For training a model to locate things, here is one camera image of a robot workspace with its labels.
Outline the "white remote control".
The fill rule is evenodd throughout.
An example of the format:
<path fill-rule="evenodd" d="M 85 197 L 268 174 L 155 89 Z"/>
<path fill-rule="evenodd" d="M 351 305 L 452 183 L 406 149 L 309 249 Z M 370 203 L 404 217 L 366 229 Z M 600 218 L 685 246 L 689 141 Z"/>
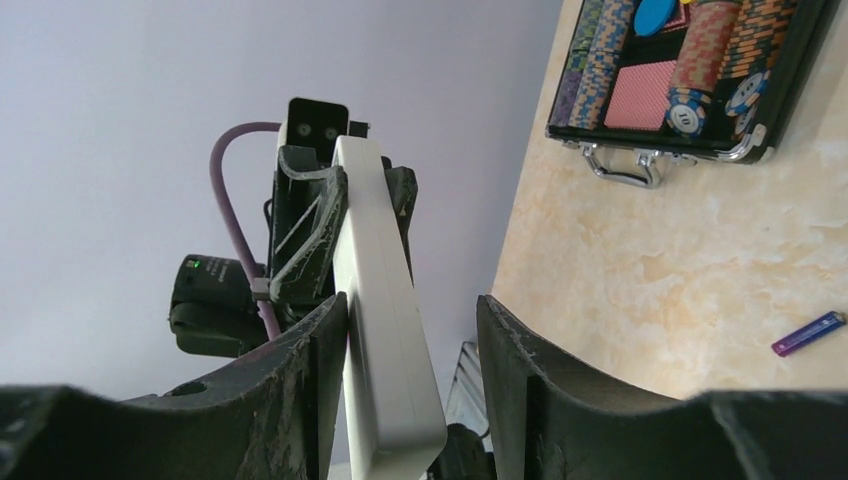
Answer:
<path fill-rule="evenodd" d="M 342 136 L 334 163 L 348 179 L 333 275 L 350 317 L 343 392 L 351 476 L 419 479 L 447 428 L 381 150 Z"/>

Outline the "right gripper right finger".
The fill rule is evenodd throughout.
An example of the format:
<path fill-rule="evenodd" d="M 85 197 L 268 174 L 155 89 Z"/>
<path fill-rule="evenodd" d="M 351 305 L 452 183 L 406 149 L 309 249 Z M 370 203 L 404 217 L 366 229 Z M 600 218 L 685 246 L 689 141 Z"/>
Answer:
<path fill-rule="evenodd" d="M 847 394 L 714 390 L 685 400 L 598 370 L 490 295 L 476 305 L 501 479 L 843 479 Z"/>

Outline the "purple battery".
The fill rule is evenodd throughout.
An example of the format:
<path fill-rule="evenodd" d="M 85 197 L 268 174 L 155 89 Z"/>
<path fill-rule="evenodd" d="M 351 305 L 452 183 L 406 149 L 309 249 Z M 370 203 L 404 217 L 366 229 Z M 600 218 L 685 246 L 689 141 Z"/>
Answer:
<path fill-rule="evenodd" d="M 846 325 L 845 314 L 830 311 L 775 341 L 771 350 L 779 357 L 786 357 Z"/>

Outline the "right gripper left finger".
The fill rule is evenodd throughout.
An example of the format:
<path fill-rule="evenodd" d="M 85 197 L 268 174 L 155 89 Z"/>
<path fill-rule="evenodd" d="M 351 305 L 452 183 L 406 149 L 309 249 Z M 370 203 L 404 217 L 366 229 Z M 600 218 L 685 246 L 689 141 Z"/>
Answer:
<path fill-rule="evenodd" d="M 348 333 L 336 294 L 276 339 L 168 393 L 1 391 L 5 479 L 324 479 Z"/>

